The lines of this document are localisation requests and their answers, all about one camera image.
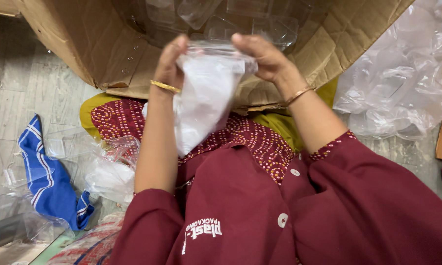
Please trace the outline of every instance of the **printed logo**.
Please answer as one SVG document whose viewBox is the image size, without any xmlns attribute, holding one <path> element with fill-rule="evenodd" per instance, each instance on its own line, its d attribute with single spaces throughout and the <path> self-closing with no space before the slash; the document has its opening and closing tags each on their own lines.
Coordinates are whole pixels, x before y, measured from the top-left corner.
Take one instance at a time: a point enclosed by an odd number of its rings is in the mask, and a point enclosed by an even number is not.
<svg viewBox="0 0 442 265">
<path fill-rule="evenodd" d="M 205 218 L 188 225 L 185 229 L 185 241 L 183 241 L 182 255 L 185 254 L 187 236 L 196 239 L 202 234 L 211 234 L 213 237 L 216 237 L 216 235 L 222 235 L 221 222 L 218 221 L 218 219 Z"/>
</svg>

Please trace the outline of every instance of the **maroon shirt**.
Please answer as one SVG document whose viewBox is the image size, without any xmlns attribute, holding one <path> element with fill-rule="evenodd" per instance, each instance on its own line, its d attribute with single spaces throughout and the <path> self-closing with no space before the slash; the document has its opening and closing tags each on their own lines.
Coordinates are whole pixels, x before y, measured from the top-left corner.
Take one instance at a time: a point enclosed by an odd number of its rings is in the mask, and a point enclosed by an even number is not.
<svg viewBox="0 0 442 265">
<path fill-rule="evenodd" d="M 245 145 L 194 157 L 178 202 L 135 196 L 111 263 L 442 264 L 442 201 L 354 137 L 330 145 L 294 158 L 281 186 Z"/>
</svg>

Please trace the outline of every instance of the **tiled floor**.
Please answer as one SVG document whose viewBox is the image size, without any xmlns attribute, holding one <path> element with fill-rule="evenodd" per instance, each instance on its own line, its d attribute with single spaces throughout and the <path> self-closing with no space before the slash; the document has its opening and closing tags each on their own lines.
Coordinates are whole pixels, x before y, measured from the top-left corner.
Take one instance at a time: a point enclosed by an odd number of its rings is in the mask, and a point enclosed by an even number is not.
<svg viewBox="0 0 442 265">
<path fill-rule="evenodd" d="M 0 184 L 10 162 L 22 165 L 16 139 L 33 113 L 41 116 L 44 133 L 80 125 L 82 102 L 101 91 L 84 83 L 61 59 L 36 39 L 26 22 L 0 16 Z M 438 128 L 424 140 L 409 142 L 392 137 L 383 141 L 362 140 L 376 153 L 414 172 L 442 198 L 442 161 L 434 158 Z M 69 170 L 82 174 L 76 161 L 66 161 Z M 118 210 L 102 201 L 105 212 Z"/>
<path fill-rule="evenodd" d="M 0 16 L 0 184 L 6 184 L 3 169 L 24 166 L 17 138 L 34 113 L 40 115 L 43 133 L 80 126 L 83 101 L 102 93 L 84 83 L 69 67 L 36 39 L 24 19 Z M 65 161 L 74 177 L 83 169 Z M 115 203 L 100 198 L 103 217 L 120 210 Z"/>
</svg>

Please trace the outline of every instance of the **maroon sleeve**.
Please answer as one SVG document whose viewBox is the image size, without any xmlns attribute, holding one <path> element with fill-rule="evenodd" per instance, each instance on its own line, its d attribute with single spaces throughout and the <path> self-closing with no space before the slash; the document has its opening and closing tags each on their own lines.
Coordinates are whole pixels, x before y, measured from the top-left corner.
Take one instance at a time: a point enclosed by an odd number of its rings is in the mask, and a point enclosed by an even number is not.
<svg viewBox="0 0 442 265">
<path fill-rule="evenodd" d="M 412 172 L 350 131 L 311 158 L 310 178 L 327 204 L 323 222 L 343 239 L 329 253 L 367 264 L 442 264 L 442 200 Z"/>
<path fill-rule="evenodd" d="M 172 194 L 156 189 L 141 191 L 126 211 L 110 264 L 165 264 L 182 225 Z"/>
</svg>

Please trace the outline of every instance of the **mustard yellow fabric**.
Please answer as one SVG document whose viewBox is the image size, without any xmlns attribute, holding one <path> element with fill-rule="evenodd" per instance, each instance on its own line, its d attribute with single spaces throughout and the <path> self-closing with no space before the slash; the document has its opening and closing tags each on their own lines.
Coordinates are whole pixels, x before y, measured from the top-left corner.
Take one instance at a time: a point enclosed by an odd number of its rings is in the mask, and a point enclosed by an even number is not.
<svg viewBox="0 0 442 265">
<path fill-rule="evenodd" d="M 80 117 L 80 123 L 82 127 L 91 135 L 96 137 L 96 139 L 99 141 L 100 133 L 97 130 L 97 128 L 92 123 L 92 117 L 91 112 L 94 108 L 101 106 L 103 104 L 106 104 L 111 101 L 122 99 L 118 96 L 112 96 L 107 93 L 100 93 L 98 95 L 95 95 L 91 97 L 90 99 L 84 101 L 82 106 L 80 107 L 79 117 Z"/>
<path fill-rule="evenodd" d="M 316 93 L 324 102 L 332 108 L 334 102 L 334 96 L 336 95 L 337 80 L 330 81 Z M 91 112 L 94 108 L 108 103 L 122 99 L 121 97 L 108 95 L 106 93 L 100 93 L 88 100 L 86 100 L 80 108 L 80 121 L 82 127 L 91 135 L 100 139 L 99 131 L 95 128 L 91 119 Z M 290 145 L 294 153 L 299 153 L 303 149 L 303 141 L 296 130 L 295 121 L 291 117 L 288 109 L 271 109 L 265 111 L 250 112 L 249 119 L 252 119 L 256 123 L 260 123 L 265 127 L 268 127 L 281 135 L 283 139 Z"/>
<path fill-rule="evenodd" d="M 334 103 L 337 81 L 338 78 L 335 78 L 316 91 L 319 97 L 322 98 L 330 108 L 332 108 Z M 299 153 L 303 150 L 303 141 L 296 130 L 295 121 L 291 117 L 288 109 L 271 109 L 250 112 L 249 118 L 281 135 L 290 145 L 294 153 Z"/>
</svg>

